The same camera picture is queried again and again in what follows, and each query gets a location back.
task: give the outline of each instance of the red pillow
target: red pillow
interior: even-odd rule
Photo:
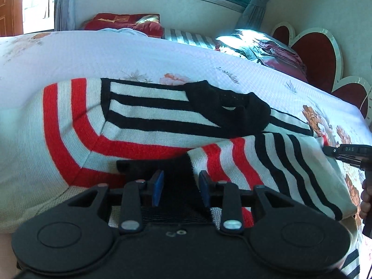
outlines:
[[[159,18],[159,14],[151,13],[134,15],[99,13],[85,25],[84,30],[132,28],[134,30],[142,31],[149,37],[161,38],[163,35],[163,30],[159,23]]]

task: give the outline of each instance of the pile of clothes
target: pile of clothes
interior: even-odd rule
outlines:
[[[149,37],[161,38],[163,28],[160,25],[160,15],[158,13],[140,13],[140,14],[114,14],[99,13],[93,19],[83,23],[83,30],[102,30],[123,28],[133,29],[146,34]]]
[[[221,36],[216,40],[216,49],[247,58],[307,83],[306,66],[299,55],[282,42],[265,33],[250,29],[235,29],[231,36]]]

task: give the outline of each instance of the headboard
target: headboard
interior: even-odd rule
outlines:
[[[312,86],[360,108],[367,124],[372,121],[371,85],[358,76],[343,77],[343,58],[333,35],[323,28],[310,28],[295,35],[288,22],[277,24],[271,35],[298,53],[306,65],[306,78]]]

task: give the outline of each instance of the metal screw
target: metal screw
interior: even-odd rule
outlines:
[[[175,237],[176,233],[175,232],[166,232],[165,233],[168,237]]]
[[[178,235],[186,235],[187,232],[184,229],[180,229],[180,230],[177,231],[177,234]]]
[[[225,229],[237,230],[237,229],[240,229],[241,227],[242,227],[242,224],[238,220],[226,220],[224,222],[224,228]]]
[[[121,227],[128,231],[135,231],[140,227],[140,224],[135,220],[126,220],[121,223]]]

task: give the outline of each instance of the hand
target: hand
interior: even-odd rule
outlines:
[[[360,196],[360,198],[362,199],[362,203],[360,204],[359,216],[360,218],[365,219],[367,217],[367,213],[371,210],[370,201],[372,198],[372,186],[367,187],[367,183],[364,180],[364,182],[362,183],[362,188],[364,191]]]

